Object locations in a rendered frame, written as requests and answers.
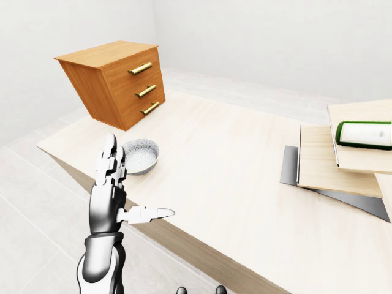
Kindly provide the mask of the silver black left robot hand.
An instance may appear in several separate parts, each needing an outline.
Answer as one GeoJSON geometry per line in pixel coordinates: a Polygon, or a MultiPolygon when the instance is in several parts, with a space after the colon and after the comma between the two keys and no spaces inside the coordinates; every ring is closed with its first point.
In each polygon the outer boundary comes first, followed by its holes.
{"type": "Polygon", "coordinates": [[[89,202],[89,226],[93,235],[117,232],[123,221],[143,224],[175,215],[175,212],[168,208],[133,206],[130,210],[125,210],[125,153],[124,148],[117,145],[114,134],[108,135],[105,147],[99,154],[96,170],[97,178],[89,202]]]}

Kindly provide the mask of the pale wooden wine rack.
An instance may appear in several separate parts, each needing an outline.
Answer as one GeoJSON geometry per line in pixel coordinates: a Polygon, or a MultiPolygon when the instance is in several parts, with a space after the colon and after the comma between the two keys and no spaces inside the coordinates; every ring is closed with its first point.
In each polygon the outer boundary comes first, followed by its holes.
{"type": "Polygon", "coordinates": [[[298,146],[285,146],[280,181],[359,208],[387,222],[376,176],[392,175],[392,151],[340,146],[337,127],[343,121],[392,122],[392,99],[327,107],[326,126],[301,126],[298,146]]]}

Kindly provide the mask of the grey patterned bowl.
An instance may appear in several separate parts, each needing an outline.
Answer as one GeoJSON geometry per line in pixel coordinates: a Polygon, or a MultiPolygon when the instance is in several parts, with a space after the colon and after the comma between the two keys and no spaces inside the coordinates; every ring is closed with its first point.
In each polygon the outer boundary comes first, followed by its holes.
{"type": "Polygon", "coordinates": [[[152,140],[136,139],[128,141],[122,147],[126,156],[125,167],[128,175],[143,175],[157,164],[159,147],[152,140]]]}

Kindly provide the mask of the wooden cabinet drawer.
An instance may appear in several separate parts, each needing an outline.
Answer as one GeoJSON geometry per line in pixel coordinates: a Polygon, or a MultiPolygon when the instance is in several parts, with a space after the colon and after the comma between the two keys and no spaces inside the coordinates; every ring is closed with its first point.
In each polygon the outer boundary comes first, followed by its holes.
{"type": "Polygon", "coordinates": [[[147,96],[144,96],[142,99],[139,99],[135,95],[135,92],[144,90],[147,85],[137,89],[127,88],[115,96],[121,119],[124,123],[124,130],[129,129],[134,124],[139,122],[139,120],[145,117],[145,115],[141,113],[140,110],[149,108],[152,102],[160,102],[160,105],[165,102],[163,86],[158,84],[155,85],[157,86],[156,90],[149,93],[147,96]]]}
{"type": "Polygon", "coordinates": [[[107,81],[115,102],[121,111],[127,107],[146,109],[151,102],[165,101],[162,74],[159,67],[132,75],[127,66],[114,67],[106,71],[107,81]]]}
{"type": "Polygon", "coordinates": [[[114,92],[121,92],[127,88],[142,88],[144,85],[163,85],[157,47],[104,66],[102,70],[114,92]],[[137,75],[128,73],[128,70],[148,62],[152,63],[152,68],[137,75]]]}

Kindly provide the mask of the wooden cabinet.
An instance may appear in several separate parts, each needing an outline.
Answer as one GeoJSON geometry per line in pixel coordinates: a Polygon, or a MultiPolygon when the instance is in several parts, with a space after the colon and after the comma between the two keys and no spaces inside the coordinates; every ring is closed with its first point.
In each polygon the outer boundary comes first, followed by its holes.
{"type": "Polygon", "coordinates": [[[144,43],[116,41],[58,56],[57,60],[91,117],[124,130],[118,104],[115,102],[102,68],[156,47],[144,43]]]}

